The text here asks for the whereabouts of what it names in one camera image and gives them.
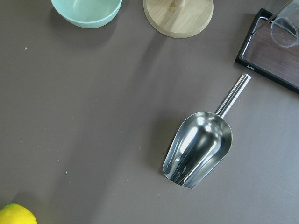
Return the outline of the metal ice scoop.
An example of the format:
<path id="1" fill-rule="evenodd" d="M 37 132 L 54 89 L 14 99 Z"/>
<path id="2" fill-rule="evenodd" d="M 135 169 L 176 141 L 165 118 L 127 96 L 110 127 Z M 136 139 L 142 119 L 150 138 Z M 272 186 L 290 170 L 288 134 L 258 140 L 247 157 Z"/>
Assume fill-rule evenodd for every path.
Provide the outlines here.
<path id="1" fill-rule="evenodd" d="M 241 74 L 215 112 L 197 112 L 183 121 L 162 165 L 170 181 L 193 189 L 223 160 L 233 141 L 224 117 L 250 79 Z"/>

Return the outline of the wooden cup stand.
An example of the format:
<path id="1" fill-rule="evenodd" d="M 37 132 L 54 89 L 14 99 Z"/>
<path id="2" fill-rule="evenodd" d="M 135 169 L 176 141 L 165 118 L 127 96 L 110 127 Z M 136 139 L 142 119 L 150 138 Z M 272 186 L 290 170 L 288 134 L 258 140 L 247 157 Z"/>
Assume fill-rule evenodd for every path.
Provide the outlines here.
<path id="1" fill-rule="evenodd" d="M 147 20 L 158 32 L 172 38 L 188 38 L 203 31 L 214 11 L 212 0 L 145 0 Z"/>

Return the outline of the mint green bowl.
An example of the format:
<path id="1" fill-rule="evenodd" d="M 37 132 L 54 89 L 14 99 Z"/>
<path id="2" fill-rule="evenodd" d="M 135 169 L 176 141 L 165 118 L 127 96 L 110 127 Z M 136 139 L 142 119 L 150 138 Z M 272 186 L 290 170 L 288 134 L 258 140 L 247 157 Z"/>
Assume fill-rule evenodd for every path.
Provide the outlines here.
<path id="1" fill-rule="evenodd" d="M 81 28 L 108 24 L 121 8 L 121 0 L 51 0 L 54 9 L 68 22 Z"/>

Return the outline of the wine glass rack tray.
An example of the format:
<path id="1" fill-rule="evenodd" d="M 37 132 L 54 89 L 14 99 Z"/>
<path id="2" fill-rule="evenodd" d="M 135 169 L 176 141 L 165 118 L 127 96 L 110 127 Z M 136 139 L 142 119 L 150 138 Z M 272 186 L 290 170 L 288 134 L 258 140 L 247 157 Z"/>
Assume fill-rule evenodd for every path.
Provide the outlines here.
<path id="1" fill-rule="evenodd" d="M 238 64 L 299 91 L 299 2 L 276 14 L 260 9 L 235 60 Z"/>

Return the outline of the yellow lemon outer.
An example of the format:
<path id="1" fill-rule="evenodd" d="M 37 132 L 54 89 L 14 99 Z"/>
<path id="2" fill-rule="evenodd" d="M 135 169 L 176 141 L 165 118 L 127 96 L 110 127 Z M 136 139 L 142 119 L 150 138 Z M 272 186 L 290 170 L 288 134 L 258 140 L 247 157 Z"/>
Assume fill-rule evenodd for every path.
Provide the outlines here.
<path id="1" fill-rule="evenodd" d="M 27 208 L 11 203 L 0 210 L 1 224 L 37 224 L 37 219 Z"/>

